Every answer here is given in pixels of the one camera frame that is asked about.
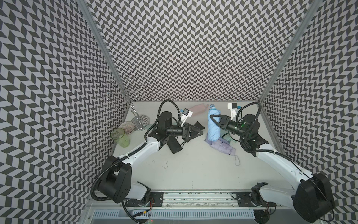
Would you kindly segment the mint green sleeved umbrella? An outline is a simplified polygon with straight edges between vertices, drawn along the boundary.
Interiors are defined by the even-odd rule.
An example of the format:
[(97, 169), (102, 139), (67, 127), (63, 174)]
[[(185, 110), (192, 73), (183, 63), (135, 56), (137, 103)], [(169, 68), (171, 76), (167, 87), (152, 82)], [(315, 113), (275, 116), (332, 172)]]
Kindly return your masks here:
[(226, 140), (227, 142), (231, 142), (231, 141), (232, 141), (232, 138), (231, 138), (230, 133), (225, 133), (225, 134), (222, 136), (222, 139)]

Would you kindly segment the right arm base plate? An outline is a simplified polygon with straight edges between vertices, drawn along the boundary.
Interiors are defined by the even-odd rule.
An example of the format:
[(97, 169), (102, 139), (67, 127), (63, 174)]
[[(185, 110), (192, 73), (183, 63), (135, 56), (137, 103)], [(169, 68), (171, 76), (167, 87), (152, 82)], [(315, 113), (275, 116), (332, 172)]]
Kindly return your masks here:
[(252, 207), (252, 208), (275, 208), (277, 206), (276, 203), (272, 202), (259, 202), (259, 204), (254, 204), (251, 198), (250, 191), (239, 191), (239, 192), (232, 192), (231, 197), (238, 203), (239, 207)]

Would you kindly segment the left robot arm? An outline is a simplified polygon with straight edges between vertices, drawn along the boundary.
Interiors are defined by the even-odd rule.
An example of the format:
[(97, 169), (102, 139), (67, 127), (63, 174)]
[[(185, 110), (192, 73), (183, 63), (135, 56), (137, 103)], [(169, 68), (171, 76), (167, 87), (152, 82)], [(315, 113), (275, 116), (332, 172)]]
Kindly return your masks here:
[(115, 203), (136, 200), (141, 205), (149, 203), (151, 189), (143, 183), (132, 181), (133, 169), (164, 146), (168, 146), (173, 154), (181, 151), (183, 146), (178, 143), (177, 137), (187, 143), (204, 134), (204, 127), (199, 122), (194, 125), (186, 122), (191, 111), (175, 108), (177, 119), (173, 119), (171, 112), (159, 109), (155, 122), (144, 134), (143, 143), (120, 157), (110, 156), (105, 160), (99, 176), (90, 188), (93, 200), (112, 200)]

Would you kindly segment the lavender sleeved umbrella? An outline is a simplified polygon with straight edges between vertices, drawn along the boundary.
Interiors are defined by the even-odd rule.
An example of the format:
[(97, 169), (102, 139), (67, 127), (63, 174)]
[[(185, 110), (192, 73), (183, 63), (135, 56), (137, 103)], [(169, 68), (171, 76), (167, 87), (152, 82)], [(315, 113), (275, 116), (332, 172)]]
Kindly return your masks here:
[(224, 153), (226, 155), (232, 156), (235, 158), (235, 165), (236, 166), (240, 166), (241, 162), (239, 157), (236, 155), (236, 149), (231, 147), (229, 144), (217, 140), (215, 142), (211, 143), (211, 147), (221, 153)]

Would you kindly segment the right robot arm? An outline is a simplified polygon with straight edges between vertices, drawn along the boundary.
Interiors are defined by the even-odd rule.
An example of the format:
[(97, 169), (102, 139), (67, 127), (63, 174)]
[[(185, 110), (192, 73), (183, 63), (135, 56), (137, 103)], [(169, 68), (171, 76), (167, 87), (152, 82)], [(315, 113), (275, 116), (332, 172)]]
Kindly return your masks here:
[(279, 188), (267, 182), (257, 183), (249, 195), (255, 207), (269, 206), (270, 203), (291, 208), (305, 221), (314, 223), (323, 220), (327, 213), (334, 212), (335, 202), (330, 180), (321, 173), (312, 173), (285, 154), (277, 151), (258, 133), (261, 126), (260, 102), (252, 102), (241, 108), (233, 104), (228, 107), (231, 116), (222, 115), (210, 105), (208, 121), (210, 126), (239, 136), (241, 148), (268, 164), (278, 172), (291, 188)]

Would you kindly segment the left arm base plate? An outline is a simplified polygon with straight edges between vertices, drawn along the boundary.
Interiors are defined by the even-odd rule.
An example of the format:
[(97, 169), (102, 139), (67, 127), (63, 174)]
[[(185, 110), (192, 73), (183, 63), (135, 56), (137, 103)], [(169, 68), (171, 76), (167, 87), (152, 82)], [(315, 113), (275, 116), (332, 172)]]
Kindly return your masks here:
[(125, 202), (126, 207), (162, 207), (164, 199), (164, 192), (155, 191), (150, 194), (146, 194), (143, 199), (130, 199)]

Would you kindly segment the blue sleeved umbrella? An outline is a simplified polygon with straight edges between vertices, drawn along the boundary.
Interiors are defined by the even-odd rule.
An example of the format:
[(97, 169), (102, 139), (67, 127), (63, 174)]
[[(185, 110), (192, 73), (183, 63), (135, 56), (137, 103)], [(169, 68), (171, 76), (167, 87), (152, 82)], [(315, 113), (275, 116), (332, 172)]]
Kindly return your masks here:
[(213, 119), (215, 121), (213, 121), (210, 116), (211, 115), (221, 115), (221, 111), (218, 110), (214, 104), (211, 104), (209, 106), (209, 112), (208, 112), (208, 135), (207, 135), (207, 139), (211, 142), (215, 142), (217, 140), (219, 140), (220, 135), (221, 135), (221, 129), (220, 127), (216, 124), (216, 122), (220, 122), (220, 117), (214, 117)]

